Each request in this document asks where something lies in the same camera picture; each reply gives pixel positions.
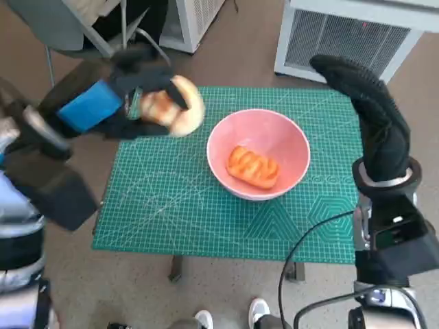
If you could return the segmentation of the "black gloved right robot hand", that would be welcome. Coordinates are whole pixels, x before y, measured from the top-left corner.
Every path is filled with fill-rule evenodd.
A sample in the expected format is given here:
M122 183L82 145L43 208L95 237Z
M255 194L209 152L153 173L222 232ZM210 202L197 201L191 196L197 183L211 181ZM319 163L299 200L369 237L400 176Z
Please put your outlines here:
M311 67L350 98L359 117L363 163L374 182L402 178L409 167L410 128L386 84L370 69L341 56L315 55Z

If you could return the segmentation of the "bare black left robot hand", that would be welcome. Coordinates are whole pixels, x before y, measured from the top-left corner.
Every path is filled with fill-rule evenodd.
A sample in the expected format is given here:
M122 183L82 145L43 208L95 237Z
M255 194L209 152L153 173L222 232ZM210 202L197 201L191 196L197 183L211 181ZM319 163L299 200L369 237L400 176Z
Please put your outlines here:
M124 97L138 88L147 94L165 91L181 110L189 109L171 80L171 68L153 62L147 47L119 51L110 59L84 61L66 78L68 93L55 105L55 114L74 136L99 132L109 139L130 140L168 135L163 123L127 116Z

